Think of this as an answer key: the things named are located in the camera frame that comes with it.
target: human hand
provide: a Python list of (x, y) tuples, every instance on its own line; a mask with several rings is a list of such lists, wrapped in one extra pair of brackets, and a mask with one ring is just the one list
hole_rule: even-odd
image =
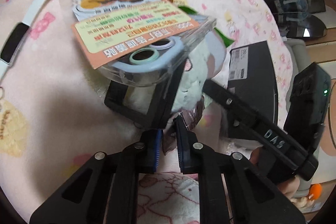
[[(251, 153), (250, 162), (254, 165), (258, 163), (261, 147), (254, 149)], [(298, 190), (300, 185), (300, 180), (298, 177), (294, 177), (285, 182), (278, 184), (278, 189), (283, 193), (288, 199), (291, 199), (295, 192)]]

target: sticker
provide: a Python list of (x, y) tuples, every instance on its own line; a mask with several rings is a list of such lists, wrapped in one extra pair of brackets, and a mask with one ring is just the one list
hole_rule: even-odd
[(0, 112), (0, 152), (21, 157), (26, 148), (28, 122), (10, 102), (4, 100)]
[(96, 69), (141, 47), (198, 26), (190, 16), (164, 0), (78, 22), (73, 25), (73, 31)]
[(247, 78), (248, 55), (248, 47), (231, 51), (229, 80), (242, 80)]

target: product label card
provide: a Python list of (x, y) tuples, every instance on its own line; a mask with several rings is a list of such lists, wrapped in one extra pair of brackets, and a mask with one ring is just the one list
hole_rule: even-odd
[(73, 25), (94, 69), (199, 24), (167, 0), (115, 10)]

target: stuffed animal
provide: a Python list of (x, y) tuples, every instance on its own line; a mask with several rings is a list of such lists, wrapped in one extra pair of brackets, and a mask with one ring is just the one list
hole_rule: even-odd
[[(182, 109), (192, 110), (201, 99), (202, 88), (206, 79), (215, 77), (222, 69), (226, 57), (223, 40), (215, 30), (207, 33), (189, 54), (184, 73), (176, 93), (172, 112)], [(148, 83), (158, 77), (157, 72), (142, 75), (139, 83)], [(152, 100), (155, 86), (145, 88), (129, 87), (123, 104), (140, 113), (146, 114)]]
[(296, 208), (300, 210), (304, 210), (310, 206), (312, 206), (322, 194), (322, 186), (321, 184), (313, 184), (309, 189), (308, 196), (304, 196), (301, 198), (291, 198), (291, 202), (296, 206)]
[(172, 112), (181, 109), (191, 110), (201, 99), (202, 88), (208, 76), (207, 62), (209, 56), (210, 52), (205, 39), (189, 54)]

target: pink blanket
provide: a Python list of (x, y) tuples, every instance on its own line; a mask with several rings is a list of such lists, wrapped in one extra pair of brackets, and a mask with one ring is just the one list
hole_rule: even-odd
[[(0, 41), (4, 42), (23, 19), (32, 1), (0, 0)], [(121, 151), (140, 136), (132, 121), (104, 105), (109, 81), (89, 67), (63, 20), (59, 1), (49, 0), (44, 7), (2, 83), (5, 98), (0, 117), (5, 126), (0, 138), (0, 185), (26, 221), (88, 157), (97, 151)], [(283, 126), (292, 61), (264, 1), (174, 2), (216, 17), (217, 27), (236, 40), (232, 47), (268, 41), (278, 86), (278, 124)], [(229, 61), (227, 55), (221, 73), (215, 77), (223, 86), (227, 84)], [(222, 150), (218, 130), (218, 109), (211, 105), (196, 128), (199, 141)], [(161, 157), (159, 170), (179, 172), (176, 151)], [(176, 178), (179, 176), (166, 174), (145, 180), (149, 188), (139, 190), (139, 223), (198, 223), (197, 182), (184, 178), (175, 188), (165, 188)], [(156, 191), (156, 182), (166, 189), (162, 196), (158, 196), (161, 192)], [(164, 194), (169, 198), (160, 199)]]

